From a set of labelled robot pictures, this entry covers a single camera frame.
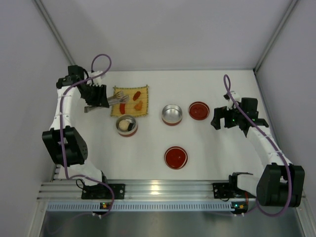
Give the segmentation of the steel tongs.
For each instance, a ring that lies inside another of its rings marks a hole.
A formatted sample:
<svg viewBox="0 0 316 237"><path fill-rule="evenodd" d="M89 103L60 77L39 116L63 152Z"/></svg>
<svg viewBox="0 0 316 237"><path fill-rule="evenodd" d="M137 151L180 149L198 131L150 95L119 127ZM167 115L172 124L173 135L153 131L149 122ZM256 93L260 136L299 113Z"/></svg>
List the steel tongs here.
<svg viewBox="0 0 316 237"><path fill-rule="evenodd" d="M115 93L113 96L108 97L105 100L105 102L100 102L96 105L85 106L84 113L89 113L99 108L109 108L110 106L113 106L116 104L126 104L128 101L129 101L129 95L125 95L123 91L121 90Z"/></svg>

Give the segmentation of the long red sausage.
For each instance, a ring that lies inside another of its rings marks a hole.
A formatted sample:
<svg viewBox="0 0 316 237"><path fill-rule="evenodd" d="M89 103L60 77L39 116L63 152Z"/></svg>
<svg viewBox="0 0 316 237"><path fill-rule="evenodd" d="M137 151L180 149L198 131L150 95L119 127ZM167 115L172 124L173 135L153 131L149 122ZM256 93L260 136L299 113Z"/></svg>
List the long red sausage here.
<svg viewBox="0 0 316 237"><path fill-rule="evenodd" d="M119 111L122 115L125 114L125 104L124 103L121 103L120 106L119 106Z"/></svg>

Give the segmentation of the beige rice ball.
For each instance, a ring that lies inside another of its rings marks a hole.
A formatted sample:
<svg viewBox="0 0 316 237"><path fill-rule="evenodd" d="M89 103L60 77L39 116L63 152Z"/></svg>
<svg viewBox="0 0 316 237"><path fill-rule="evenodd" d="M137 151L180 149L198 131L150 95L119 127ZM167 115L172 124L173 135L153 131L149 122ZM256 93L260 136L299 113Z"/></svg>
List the beige rice ball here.
<svg viewBox="0 0 316 237"><path fill-rule="evenodd" d="M118 127L119 127L119 129L122 130L122 131L127 131L128 128L129 128L129 125L130 125L130 122L127 121L127 120L125 120L125 119L123 119L123 120L121 120L121 121L119 122Z"/></svg>

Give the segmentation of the small red sausage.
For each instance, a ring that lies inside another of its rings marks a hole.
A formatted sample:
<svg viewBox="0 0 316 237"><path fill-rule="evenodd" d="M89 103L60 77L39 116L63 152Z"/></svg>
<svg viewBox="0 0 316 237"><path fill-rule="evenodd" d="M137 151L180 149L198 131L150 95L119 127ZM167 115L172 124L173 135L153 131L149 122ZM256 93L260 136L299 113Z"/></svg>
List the small red sausage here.
<svg viewBox="0 0 316 237"><path fill-rule="evenodd" d="M137 92L134 94L134 96L133 96L133 100L136 101L136 100L139 98L140 95L141 95L141 92L140 92L140 91L137 91Z"/></svg>

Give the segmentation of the black white sushi roll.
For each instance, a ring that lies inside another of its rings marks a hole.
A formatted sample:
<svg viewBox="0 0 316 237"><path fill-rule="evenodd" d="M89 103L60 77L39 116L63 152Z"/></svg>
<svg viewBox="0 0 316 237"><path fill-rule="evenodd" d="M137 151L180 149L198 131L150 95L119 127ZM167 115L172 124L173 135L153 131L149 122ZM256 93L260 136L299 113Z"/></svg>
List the black white sushi roll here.
<svg viewBox="0 0 316 237"><path fill-rule="evenodd" d="M133 128L134 128L134 126L135 126L135 123L130 122L130 123L129 123L129 125L128 125L128 129L127 129L127 131L132 131L132 130L133 130Z"/></svg>

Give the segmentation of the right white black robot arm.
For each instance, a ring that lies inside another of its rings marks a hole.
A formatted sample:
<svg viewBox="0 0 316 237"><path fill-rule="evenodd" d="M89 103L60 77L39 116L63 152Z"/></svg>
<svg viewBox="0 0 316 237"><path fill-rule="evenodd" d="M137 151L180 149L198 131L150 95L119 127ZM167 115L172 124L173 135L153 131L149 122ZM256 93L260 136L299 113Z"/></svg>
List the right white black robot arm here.
<svg viewBox="0 0 316 237"><path fill-rule="evenodd" d="M219 130L239 127L254 147L264 168L260 177L248 172L229 176L231 190L246 191L255 196L261 206L298 207L301 203L305 171L294 165L276 144L265 119L259 118L258 100L240 98L235 101L226 94L227 106L214 110L211 125Z"/></svg>

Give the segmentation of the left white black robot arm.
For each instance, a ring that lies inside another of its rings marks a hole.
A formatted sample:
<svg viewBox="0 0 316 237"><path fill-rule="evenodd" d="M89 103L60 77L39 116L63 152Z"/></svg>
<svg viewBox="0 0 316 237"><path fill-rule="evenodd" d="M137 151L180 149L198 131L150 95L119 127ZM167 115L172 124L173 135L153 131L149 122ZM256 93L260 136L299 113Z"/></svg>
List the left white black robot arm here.
<svg viewBox="0 0 316 237"><path fill-rule="evenodd" d="M86 186L107 184L104 173L88 160L88 146L75 128L75 113L79 100L97 108L109 108L107 87L88 81L87 71L68 67L68 74L57 83L58 101L52 125L42 133L42 140L52 161L64 167L66 179L81 178Z"/></svg>

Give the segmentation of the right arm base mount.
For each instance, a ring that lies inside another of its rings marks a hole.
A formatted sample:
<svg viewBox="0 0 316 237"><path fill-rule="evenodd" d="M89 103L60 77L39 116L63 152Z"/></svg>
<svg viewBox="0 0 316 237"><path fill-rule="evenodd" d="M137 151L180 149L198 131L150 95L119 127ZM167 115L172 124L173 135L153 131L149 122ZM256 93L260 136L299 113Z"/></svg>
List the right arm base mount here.
<svg viewBox="0 0 316 237"><path fill-rule="evenodd" d="M237 177L241 174L250 175L246 172L234 172L229 175L228 181L215 182L212 184L213 194L215 199L222 201L228 201L232 198L254 198L255 196L247 191L243 191L237 187Z"/></svg>

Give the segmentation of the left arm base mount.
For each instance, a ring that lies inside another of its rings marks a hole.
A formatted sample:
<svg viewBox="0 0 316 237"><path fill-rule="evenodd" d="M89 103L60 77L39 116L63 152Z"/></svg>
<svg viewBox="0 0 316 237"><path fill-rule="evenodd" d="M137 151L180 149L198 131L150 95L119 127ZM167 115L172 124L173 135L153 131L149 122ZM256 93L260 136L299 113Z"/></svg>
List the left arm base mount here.
<svg viewBox="0 0 316 237"><path fill-rule="evenodd" d="M123 200L125 197L125 184L123 183L113 183L108 184L106 187L102 184L97 184L94 186L84 185L81 193L81 199L118 199Z"/></svg>

